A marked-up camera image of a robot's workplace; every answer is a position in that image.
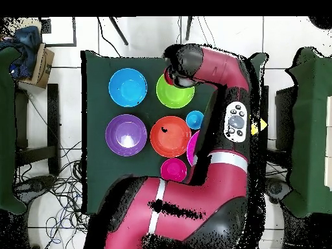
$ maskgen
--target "control panel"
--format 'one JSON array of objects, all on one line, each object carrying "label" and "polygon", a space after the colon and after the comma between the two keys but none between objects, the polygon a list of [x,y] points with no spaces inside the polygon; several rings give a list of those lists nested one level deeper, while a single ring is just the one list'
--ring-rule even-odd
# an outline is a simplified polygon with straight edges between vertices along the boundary
[{"label": "control panel", "polygon": [[247,111],[243,103],[235,101],[226,108],[224,135],[233,142],[246,139]]}]

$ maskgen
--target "button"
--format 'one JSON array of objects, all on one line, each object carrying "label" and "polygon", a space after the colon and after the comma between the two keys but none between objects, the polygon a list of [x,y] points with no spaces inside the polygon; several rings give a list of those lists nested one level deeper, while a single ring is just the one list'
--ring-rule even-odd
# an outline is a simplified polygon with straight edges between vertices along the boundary
[{"label": "button", "polygon": [[230,126],[232,126],[233,128],[236,129],[242,129],[244,126],[244,120],[242,117],[238,116],[238,115],[233,115],[230,117],[230,119],[228,120],[228,124]]}]

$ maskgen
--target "white stripe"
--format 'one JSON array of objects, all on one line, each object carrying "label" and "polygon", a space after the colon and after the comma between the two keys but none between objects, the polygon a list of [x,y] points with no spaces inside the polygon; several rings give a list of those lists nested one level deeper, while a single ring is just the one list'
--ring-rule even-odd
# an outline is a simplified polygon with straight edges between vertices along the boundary
[{"label": "white stripe", "polygon": [[[156,195],[156,200],[163,200],[163,194],[165,192],[166,183],[165,180],[160,179],[158,192]],[[159,213],[152,211],[150,225],[148,226],[148,233],[154,234],[157,227],[157,221],[158,221]]]},{"label": "white stripe", "polygon": [[[211,163],[227,163],[232,164],[234,166],[237,166],[238,168],[241,168],[245,172],[247,172],[248,163],[247,161],[237,155],[233,154],[231,152],[214,152],[209,154],[209,156],[212,156]],[[194,163],[193,165],[196,165],[197,163],[197,156],[194,156]]]}]

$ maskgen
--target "blue cloth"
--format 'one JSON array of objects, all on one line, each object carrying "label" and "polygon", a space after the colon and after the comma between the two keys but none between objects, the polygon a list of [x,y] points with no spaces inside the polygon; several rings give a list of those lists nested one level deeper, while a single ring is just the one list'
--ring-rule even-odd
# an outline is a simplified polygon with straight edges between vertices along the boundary
[{"label": "blue cloth", "polygon": [[13,39],[0,41],[0,50],[14,47],[21,53],[21,56],[10,66],[10,72],[14,79],[32,77],[41,42],[38,28],[35,26],[18,29],[15,31]]}]

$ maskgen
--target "purple bowl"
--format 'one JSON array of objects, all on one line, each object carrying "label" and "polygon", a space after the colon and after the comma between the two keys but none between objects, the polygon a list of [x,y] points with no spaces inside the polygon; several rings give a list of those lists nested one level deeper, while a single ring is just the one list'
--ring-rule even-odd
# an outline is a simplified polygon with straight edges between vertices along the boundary
[{"label": "purple bowl", "polygon": [[133,156],[147,142],[147,129],[134,115],[118,115],[106,128],[105,138],[109,148],[120,156]]}]

